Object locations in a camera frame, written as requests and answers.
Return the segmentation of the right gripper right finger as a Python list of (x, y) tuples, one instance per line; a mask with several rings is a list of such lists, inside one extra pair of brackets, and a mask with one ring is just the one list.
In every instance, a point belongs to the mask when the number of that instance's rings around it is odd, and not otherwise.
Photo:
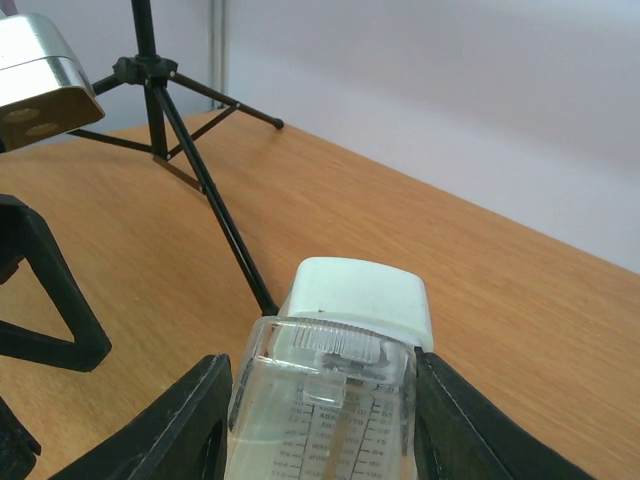
[(437, 354), (415, 353), (418, 478), (593, 479), (512, 421)]

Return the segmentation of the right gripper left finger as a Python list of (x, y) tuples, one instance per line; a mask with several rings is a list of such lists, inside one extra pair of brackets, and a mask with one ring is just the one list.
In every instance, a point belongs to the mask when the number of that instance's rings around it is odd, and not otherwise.
[(55, 479), (222, 479), (230, 359), (203, 357), (121, 430)]

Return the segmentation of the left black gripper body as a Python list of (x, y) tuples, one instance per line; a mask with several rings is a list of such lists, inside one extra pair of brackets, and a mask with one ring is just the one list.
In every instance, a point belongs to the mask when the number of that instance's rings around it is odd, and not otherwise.
[(41, 445), (0, 399), (0, 479), (26, 479), (40, 454)]

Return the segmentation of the white metronome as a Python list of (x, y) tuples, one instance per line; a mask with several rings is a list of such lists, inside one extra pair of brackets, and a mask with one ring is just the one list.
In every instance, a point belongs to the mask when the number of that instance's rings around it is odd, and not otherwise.
[(279, 314), (345, 323), (426, 352), (434, 350), (423, 280), (376, 262), (342, 257), (303, 260)]

